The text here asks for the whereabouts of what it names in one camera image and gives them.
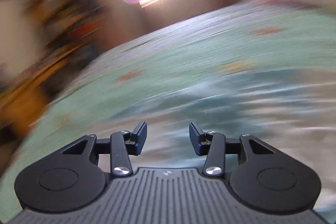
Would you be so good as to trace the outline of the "light blue white jacket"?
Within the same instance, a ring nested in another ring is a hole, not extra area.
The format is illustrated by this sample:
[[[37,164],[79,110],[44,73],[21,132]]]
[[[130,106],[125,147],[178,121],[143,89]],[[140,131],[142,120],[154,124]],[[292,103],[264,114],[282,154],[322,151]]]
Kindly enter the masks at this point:
[[[189,124],[229,138],[251,134],[311,167],[322,181],[315,210],[335,222],[335,70],[285,69],[222,76],[130,105],[100,123],[101,138],[145,121],[134,167],[197,167]]]

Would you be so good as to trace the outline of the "green quilted bee bedspread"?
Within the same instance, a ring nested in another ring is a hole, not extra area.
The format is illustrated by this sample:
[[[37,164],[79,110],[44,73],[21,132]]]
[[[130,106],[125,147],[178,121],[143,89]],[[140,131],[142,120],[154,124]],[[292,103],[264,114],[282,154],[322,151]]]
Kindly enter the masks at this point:
[[[240,3],[173,24],[102,54],[49,104],[1,178],[1,220],[21,210],[14,180],[29,164],[130,105],[252,71],[335,70],[335,14]]]

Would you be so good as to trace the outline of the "wooden desk with drawers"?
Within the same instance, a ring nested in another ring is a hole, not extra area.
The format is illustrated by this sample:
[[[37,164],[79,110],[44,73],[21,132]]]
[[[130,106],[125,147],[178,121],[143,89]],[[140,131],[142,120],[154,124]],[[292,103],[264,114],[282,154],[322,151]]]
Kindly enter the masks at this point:
[[[1,123],[9,126],[17,138],[24,139],[29,134],[33,124],[51,102],[41,90],[41,84],[62,69],[70,55],[82,47],[78,45],[62,53],[21,84],[1,93]]]

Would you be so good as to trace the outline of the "wooden bookshelf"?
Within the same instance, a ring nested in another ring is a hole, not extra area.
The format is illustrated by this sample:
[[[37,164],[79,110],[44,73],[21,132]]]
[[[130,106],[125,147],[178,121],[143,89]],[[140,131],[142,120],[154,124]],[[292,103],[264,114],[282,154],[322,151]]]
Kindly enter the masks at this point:
[[[99,0],[29,0],[27,7],[48,53],[98,44],[104,11]]]

